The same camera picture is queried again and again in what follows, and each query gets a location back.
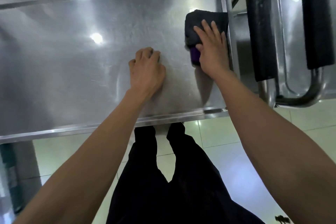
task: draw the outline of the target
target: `person's right arm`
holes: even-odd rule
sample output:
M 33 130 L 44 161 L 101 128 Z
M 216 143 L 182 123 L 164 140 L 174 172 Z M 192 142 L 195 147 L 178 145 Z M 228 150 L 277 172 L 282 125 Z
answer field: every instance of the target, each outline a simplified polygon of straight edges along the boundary
M 243 148 L 266 188 L 295 224 L 336 223 L 336 164 L 229 70 L 225 35 L 195 27 L 203 71 L 214 79 Z

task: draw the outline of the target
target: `hand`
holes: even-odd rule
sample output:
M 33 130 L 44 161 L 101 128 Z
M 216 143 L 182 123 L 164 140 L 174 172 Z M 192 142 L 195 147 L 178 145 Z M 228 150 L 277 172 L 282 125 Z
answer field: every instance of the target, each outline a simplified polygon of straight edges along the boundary
M 159 63 L 160 52 L 153 48 L 140 49 L 135 59 L 128 62 L 131 75 L 131 89 L 136 90 L 145 100 L 149 100 L 162 86 L 166 68 Z
M 212 30 L 205 20 L 202 21 L 202 26 L 205 32 L 194 27 L 203 43 L 196 45 L 201 53 L 199 62 L 204 73 L 215 80 L 222 71 L 230 71 L 226 37 L 224 32 L 222 35 L 219 33 L 214 21 L 211 23 Z

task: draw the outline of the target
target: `purple object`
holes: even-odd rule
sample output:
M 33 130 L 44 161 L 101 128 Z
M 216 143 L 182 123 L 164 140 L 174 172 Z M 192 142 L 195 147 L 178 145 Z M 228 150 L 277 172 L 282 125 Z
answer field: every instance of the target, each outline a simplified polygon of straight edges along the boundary
M 200 66 L 200 57 L 201 53 L 199 52 L 196 47 L 191 47 L 190 48 L 190 57 L 191 57 L 191 63 L 196 66 Z

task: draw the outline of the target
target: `black handle grip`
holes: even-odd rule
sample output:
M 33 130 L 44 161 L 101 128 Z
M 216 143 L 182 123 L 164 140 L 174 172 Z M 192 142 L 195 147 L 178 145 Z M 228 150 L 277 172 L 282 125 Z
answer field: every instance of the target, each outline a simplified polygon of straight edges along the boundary
M 246 0 L 252 59 L 257 82 L 278 74 L 275 40 L 271 28 L 271 0 Z
M 330 0 L 302 0 L 308 69 L 335 63 Z

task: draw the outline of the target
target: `black foam padding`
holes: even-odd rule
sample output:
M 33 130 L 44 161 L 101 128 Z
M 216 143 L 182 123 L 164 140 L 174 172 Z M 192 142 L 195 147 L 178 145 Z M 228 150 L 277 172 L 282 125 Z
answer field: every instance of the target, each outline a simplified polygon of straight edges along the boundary
M 275 40 L 271 29 L 271 0 L 246 0 L 255 79 L 278 75 Z
M 335 63 L 330 0 L 302 0 L 308 69 Z
M 225 35 L 227 35 L 229 24 L 228 13 L 195 10 L 191 13 L 188 13 L 187 16 L 185 17 L 185 23 L 184 23 L 185 44 L 188 47 L 193 47 L 196 44 L 202 43 L 200 37 L 194 31 L 194 26 L 198 26 L 199 28 L 204 29 L 202 26 L 202 20 L 206 20 L 209 26 L 211 22 L 214 21 L 217 25 L 219 32 L 222 33 L 224 31 Z

